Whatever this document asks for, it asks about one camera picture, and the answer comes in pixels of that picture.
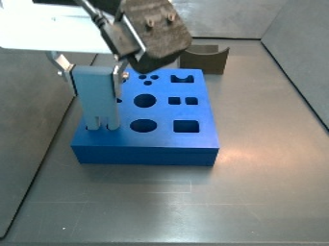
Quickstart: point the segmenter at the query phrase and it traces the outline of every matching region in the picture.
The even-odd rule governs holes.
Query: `circular hole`
[[[157,75],[151,75],[149,78],[151,78],[152,80],[156,80],[156,79],[159,78],[159,76],[157,76]]]
[[[129,128],[134,132],[144,134],[156,129],[156,123],[149,119],[137,119],[129,124]]]
[[[138,108],[148,108],[156,103],[156,98],[149,94],[141,94],[134,97],[133,103]]]
[[[151,81],[144,81],[144,85],[149,86],[151,85]]]

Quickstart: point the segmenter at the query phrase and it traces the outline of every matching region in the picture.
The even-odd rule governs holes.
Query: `gray metal surface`
[[[69,56],[90,62],[93,55]],[[0,237],[5,235],[72,96],[41,52],[0,49]]]
[[[262,42],[329,129],[329,1],[291,0]]]
[[[287,0],[172,0],[193,37],[262,38]]]
[[[231,48],[205,76],[213,168],[78,165],[74,102],[3,245],[329,242],[327,133],[259,41],[197,43]]]

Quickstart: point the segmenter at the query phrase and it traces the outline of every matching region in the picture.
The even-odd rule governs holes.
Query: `screw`
[[[169,12],[168,15],[167,15],[167,19],[168,19],[169,22],[173,22],[175,19],[176,19],[176,15],[172,12]]]
[[[121,73],[121,79],[125,81],[128,79],[128,72]]]
[[[153,20],[152,19],[147,19],[147,25],[148,25],[148,27],[153,27],[153,25],[155,25],[155,22],[153,22]]]

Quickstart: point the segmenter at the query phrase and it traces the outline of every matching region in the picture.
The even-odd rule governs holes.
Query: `gray wall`
[[[89,64],[93,55],[69,55]],[[0,237],[34,177],[72,95],[44,52],[0,48]]]
[[[287,0],[172,0],[195,37],[260,39]]]
[[[327,0],[290,0],[262,42],[329,129],[327,13]]]

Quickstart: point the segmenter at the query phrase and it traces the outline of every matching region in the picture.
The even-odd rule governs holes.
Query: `blue shape sorter block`
[[[81,120],[72,140],[80,163],[213,165],[219,143],[200,70],[128,70],[117,102],[120,127],[88,131]]]

